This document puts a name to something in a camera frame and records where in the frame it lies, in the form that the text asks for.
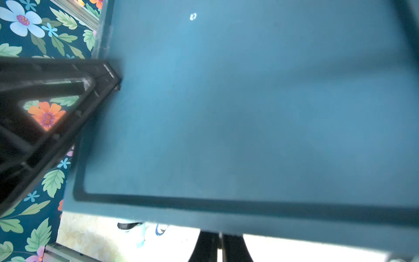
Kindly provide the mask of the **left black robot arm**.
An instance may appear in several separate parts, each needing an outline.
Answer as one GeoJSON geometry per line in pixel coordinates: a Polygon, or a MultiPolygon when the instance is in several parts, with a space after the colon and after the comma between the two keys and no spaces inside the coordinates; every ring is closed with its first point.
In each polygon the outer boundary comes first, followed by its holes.
{"type": "Polygon", "coordinates": [[[243,236],[201,231],[189,262],[253,262],[243,236]]]}

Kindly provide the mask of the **teal plastic drawer cabinet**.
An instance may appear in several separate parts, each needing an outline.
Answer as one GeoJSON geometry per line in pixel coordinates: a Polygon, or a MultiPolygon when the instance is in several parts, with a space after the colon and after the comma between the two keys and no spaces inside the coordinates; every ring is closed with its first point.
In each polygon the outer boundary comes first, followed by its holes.
{"type": "Polygon", "coordinates": [[[419,62],[391,1],[109,1],[121,76],[64,209],[419,252],[419,62]]]}

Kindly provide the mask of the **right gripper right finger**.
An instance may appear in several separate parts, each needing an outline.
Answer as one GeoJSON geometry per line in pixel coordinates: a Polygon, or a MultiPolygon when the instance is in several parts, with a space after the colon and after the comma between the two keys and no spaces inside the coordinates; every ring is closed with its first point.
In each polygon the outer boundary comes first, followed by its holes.
{"type": "Polygon", "coordinates": [[[419,0],[391,1],[403,27],[411,52],[419,61],[419,0]]]}

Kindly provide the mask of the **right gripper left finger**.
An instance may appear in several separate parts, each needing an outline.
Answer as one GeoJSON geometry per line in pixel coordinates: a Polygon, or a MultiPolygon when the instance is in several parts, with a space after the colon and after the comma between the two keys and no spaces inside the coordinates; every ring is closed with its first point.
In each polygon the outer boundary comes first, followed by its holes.
{"type": "Polygon", "coordinates": [[[120,82],[105,60],[1,58],[1,212],[40,181],[120,82]]]}

